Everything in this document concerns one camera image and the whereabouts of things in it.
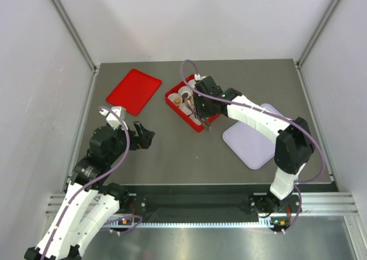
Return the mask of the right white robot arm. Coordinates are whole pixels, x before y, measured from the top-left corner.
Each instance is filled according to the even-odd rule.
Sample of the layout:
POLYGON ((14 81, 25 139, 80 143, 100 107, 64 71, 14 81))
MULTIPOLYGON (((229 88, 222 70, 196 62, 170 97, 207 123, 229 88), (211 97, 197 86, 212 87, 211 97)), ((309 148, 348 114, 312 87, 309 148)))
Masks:
POLYGON ((258 131, 275 145, 275 178, 270 186, 268 206, 279 212, 288 206, 288 196, 315 146, 307 122, 289 120, 254 104, 233 88, 223 91, 212 77, 195 74, 193 102, 201 119, 222 114, 258 131))

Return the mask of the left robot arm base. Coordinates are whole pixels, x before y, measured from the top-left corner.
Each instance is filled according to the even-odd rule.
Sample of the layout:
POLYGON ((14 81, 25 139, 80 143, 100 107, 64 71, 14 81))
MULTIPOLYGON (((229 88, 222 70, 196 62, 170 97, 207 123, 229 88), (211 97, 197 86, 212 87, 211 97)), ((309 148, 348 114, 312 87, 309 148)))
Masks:
POLYGON ((111 195, 119 202, 118 214, 144 215, 147 211, 147 196, 131 192, 127 187, 117 183, 103 185, 99 189, 101 195, 111 195))

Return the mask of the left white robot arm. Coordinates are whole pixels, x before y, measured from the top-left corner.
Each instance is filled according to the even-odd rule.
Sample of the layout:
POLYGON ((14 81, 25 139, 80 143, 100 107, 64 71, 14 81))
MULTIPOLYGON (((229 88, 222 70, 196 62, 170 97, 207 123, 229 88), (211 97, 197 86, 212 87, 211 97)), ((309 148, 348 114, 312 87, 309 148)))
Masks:
POLYGON ((106 125, 94 130, 86 155, 76 164, 64 201, 49 230, 25 259, 82 259, 94 236, 116 212, 129 208, 126 187, 106 178, 129 150, 148 149, 155 133, 134 122, 134 130, 106 125))

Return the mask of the red box lid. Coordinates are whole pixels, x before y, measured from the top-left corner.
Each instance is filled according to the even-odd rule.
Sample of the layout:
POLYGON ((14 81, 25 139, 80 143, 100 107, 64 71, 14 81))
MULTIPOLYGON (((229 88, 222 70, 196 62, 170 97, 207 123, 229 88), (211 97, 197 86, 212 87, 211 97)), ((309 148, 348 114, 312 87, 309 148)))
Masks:
POLYGON ((131 69, 106 97, 106 102, 124 107, 129 114, 137 116, 161 84, 162 80, 131 69))

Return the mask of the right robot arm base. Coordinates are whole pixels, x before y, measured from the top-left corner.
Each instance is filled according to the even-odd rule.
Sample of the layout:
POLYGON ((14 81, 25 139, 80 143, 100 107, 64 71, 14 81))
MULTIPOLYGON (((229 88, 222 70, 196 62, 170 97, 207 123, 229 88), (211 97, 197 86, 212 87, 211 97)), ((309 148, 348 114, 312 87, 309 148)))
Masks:
POLYGON ((248 198, 251 212, 261 218, 270 217, 272 214, 286 214, 289 218, 291 214, 297 213, 300 206, 298 195, 288 195, 283 200, 279 200, 270 193, 251 195, 248 198))

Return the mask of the metal serving tongs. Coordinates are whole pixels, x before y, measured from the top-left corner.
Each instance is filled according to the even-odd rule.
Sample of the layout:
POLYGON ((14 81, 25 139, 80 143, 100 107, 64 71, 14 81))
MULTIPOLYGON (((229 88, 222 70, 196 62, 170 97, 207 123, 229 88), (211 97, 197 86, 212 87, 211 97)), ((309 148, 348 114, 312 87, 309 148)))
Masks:
POLYGON ((203 118, 200 116, 200 114, 198 113, 197 108, 194 105, 194 99, 191 96, 188 99, 184 99, 183 100, 184 103, 187 104, 187 106, 191 109, 192 114, 195 115, 195 117, 201 121, 201 126, 206 130, 206 131, 211 131, 211 123, 209 122, 208 118, 203 118))

